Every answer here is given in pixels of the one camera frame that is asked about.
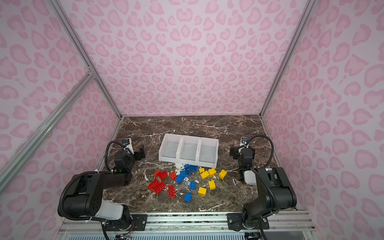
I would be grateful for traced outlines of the long red lego brick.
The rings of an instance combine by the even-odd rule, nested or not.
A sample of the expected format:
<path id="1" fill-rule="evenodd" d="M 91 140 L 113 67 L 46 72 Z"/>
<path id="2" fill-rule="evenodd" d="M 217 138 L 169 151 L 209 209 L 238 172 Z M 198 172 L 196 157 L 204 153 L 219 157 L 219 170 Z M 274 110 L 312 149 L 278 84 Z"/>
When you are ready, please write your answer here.
<path id="1" fill-rule="evenodd" d="M 164 183 L 164 182 L 160 182 L 157 184 L 157 186 L 155 187 L 154 191 L 156 194 L 160 194 L 161 191 L 163 191 L 165 189 L 167 185 Z"/>
<path id="2" fill-rule="evenodd" d="M 175 186 L 174 185 L 169 185 L 168 186 L 168 194 L 169 194 L 169 198 L 171 198 L 171 199 L 176 197 Z"/>
<path id="3" fill-rule="evenodd" d="M 161 183 L 161 182 L 160 182 L 158 179 L 154 179 L 154 181 L 148 185 L 148 189 L 149 189 L 150 191 L 154 191 L 155 188 L 156 188 L 160 183 Z"/>

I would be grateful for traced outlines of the small red lego brick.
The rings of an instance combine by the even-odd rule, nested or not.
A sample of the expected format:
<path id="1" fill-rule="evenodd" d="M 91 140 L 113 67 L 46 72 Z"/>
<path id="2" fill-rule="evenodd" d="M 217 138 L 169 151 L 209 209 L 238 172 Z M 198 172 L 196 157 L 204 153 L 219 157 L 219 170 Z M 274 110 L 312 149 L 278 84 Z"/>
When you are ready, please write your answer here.
<path id="1" fill-rule="evenodd" d="M 155 173 L 154 173 L 154 177 L 156 178 L 156 177 L 158 177 L 160 174 L 161 174 L 161 170 L 157 170 Z"/>

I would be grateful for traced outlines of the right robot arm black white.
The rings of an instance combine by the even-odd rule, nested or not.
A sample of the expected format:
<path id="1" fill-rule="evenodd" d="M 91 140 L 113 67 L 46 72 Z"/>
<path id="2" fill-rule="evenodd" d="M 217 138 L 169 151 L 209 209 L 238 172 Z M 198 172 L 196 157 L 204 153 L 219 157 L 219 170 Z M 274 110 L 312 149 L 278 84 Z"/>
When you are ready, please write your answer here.
<path id="1" fill-rule="evenodd" d="M 259 168 L 253 166 L 256 149 L 251 146 L 251 141 L 257 138 L 266 139 L 271 146 L 271 154 L 267 163 Z M 297 196 L 285 170 L 282 167 L 269 167 L 274 152 L 272 140 L 263 135 L 242 137 L 238 146 L 230 148 L 230 156 L 238 161 L 239 180 L 247 185 L 256 186 L 258 192 L 258 196 L 254 200 L 243 205 L 240 213 L 227 214 L 230 230 L 263 232 L 270 228 L 268 217 L 297 205 Z"/>

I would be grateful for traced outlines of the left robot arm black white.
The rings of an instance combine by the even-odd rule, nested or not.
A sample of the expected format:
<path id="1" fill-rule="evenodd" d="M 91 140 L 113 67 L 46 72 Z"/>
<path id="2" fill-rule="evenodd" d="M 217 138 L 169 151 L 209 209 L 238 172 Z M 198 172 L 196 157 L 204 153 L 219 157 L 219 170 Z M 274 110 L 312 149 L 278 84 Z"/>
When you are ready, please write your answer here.
<path id="1" fill-rule="evenodd" d="M 126 205 L 104 200 L 105 189 L 126 187 L 133 177 L 136 162 L 146 157 L 144 147 L 134 151 L 131 139 L 107 144 L 105 171 L 74 175 L 64 187 L 58 203 L 59 216 L 72 221 L 95 221 L 108 231 L 132 230 L 134 220 Z"/>

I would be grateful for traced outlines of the red lego brick square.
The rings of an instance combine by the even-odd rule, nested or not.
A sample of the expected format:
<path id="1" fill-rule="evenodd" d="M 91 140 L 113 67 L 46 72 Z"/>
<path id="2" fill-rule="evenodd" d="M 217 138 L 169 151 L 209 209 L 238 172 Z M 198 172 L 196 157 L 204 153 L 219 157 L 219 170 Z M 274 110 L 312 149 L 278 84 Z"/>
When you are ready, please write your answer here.
<path id="1" fill-rule="evenodd" d="M 170 178 L 174 181 L 176 178 L 178 177 L 178 175 L 175 173 L 175 172 L 171 172 L 170 173 Z"/>

